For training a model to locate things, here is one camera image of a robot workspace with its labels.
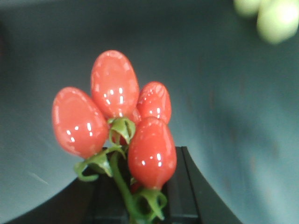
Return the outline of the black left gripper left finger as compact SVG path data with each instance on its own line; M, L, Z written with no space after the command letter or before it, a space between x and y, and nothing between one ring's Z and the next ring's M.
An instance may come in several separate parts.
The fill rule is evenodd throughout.
M6 224L80 224L95 182L82 182L71 167L24 169L4 175Z

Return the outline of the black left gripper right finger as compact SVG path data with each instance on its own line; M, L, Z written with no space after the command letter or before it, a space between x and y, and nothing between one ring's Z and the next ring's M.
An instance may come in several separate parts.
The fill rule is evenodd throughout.
M177 168L163 187L164 224L240 224L196 167L187 147L176 147Z

